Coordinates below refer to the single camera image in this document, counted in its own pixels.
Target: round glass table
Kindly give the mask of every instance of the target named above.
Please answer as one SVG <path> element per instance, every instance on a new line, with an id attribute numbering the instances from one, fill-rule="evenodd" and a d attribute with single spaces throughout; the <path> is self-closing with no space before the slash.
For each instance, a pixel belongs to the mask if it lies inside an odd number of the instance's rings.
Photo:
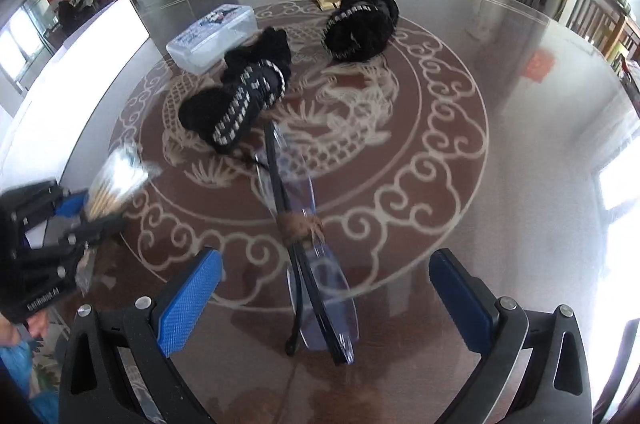
<path id="1" fill-rule="evenodd" d="M 69 157 L 61 184 L 71 189 L 87 187 L 124 141 L 163 169 L 127 210 L 123 243 L 99 253 L 82 302 L 123 307 L 158 292 L 204 245 L 222 252 L 223 280 L 172 356 L 217 422 L 434 422 L 478 361 L 430 285 L 426 261 L 439 247 L 524 308 L 572 306 L 594 399 L 638 314 L 640 179 L 630 169 L 640 122 L 601 54 L 513 0 L 396 1 L 385 54 L 349 65 L 322 48 L 328 13 L 312 0 L 159 3 L 141 14 L 149 39 Z M 287 253 L 256 171 L 215 155 L 177 119 L 181 100 L 215 84 L 223 64 L 195 76 L 164 46 L 222 3 L 248 4 L 260 27 L 287 31 L 293 76 L 262 120 L 305 155 L 358 312 L 351 366 L 303 348 L 284 354 Z M 257 125 L 242 147 L 261 145 Z M 64 303 L 69 322 L 80 303 Z"/>

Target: blue gripper pad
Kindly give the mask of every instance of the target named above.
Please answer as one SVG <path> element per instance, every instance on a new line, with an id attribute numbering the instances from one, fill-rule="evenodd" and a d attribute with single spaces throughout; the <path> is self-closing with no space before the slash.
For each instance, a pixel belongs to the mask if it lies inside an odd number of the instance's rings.
<path id="1" fill-rule="evenodd" d="M 202 252 L 209 255 L 191 273 L 158 319 L 158 345 L 165 357 L 183 349 L 222 276 L 222 255 L 216 250 Z"/>
<path id="2" fill-rule="evenodd" d="M 78 216 L 80 211 L 84 207 L 86 202 L 86 192 L 76 193 L 75 195 L 69 195 L 56 209 L 56 216 L 64 216 L 65 218 L 71 218 Z"/>
<path id="3" fill-rule="evenodd" d="M 462 274 L 440 250 L 429 260 L 429 278 L 466 347 L 476 354 L 487 354 L 494 346 L 492 319 Z"/>

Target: window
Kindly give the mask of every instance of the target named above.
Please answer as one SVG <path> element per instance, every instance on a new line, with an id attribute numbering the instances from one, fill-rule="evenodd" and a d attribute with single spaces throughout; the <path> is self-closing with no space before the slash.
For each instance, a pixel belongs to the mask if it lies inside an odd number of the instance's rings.
<path id="1" fill-rule="evenodd" d="M 42 42 L 38 36 L 38 31 L 22 7 L 11 16 L 9 20 L 9 30 L 15 41 L 29 57 L 33 58 L 34 55 L 42 49 Z"/>
<path id="2" fill-rule="evenodd" d="M 53 29 L 58 23 L 54 9 L 60 0 L 26 0 L 23 4 L 27 14 L 33 20 L 40 34 L 45 35 L 47 29 Z"/>
<path id="3" fill-rule="evenodd" d="M 20 52 L 18 43 L 11 36 L 9 29 L 5 29 L 0 34 L 0 65 L 9 76 L 16 80 L 27 60 Z"/>
<path id="4" fill-rule="evenodd" d="M 616 360 L 617 337 L 640 316 L 637 296 L 640 254 L 640 136 L 598 173 L 606 254 L 598 269 L 588 357 L 591 390 L 598 397 Z"/>
<path id="5" fill-rule="evenodd" d="M 17 81 L 42 48 L 36 27 L 20 7 L 0 31 L 0 66 Z"/>

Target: plastic storage box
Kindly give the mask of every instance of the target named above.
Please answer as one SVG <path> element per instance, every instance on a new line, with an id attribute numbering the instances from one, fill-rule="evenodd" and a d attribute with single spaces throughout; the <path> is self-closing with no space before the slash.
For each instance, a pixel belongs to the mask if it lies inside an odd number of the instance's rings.
<path id="1" fill-rule="evenodd" d="M 169 41 L 166 50 L 182 70 L 200 75 L 257 30 L 251 7 L 224 4 Z"/>

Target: wooden chair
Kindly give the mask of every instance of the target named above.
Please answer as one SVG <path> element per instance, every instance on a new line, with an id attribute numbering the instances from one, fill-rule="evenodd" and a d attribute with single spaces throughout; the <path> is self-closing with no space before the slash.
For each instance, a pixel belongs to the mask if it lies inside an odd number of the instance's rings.
<path id="1" fill-rule="evenodd" d="M 628 59 L 640 58 L 640 28 L 616 0 L 564 0 L 556 19 L 592 43 L 608 60 L 615 58 L 620 47 L 628 51 Z"/>

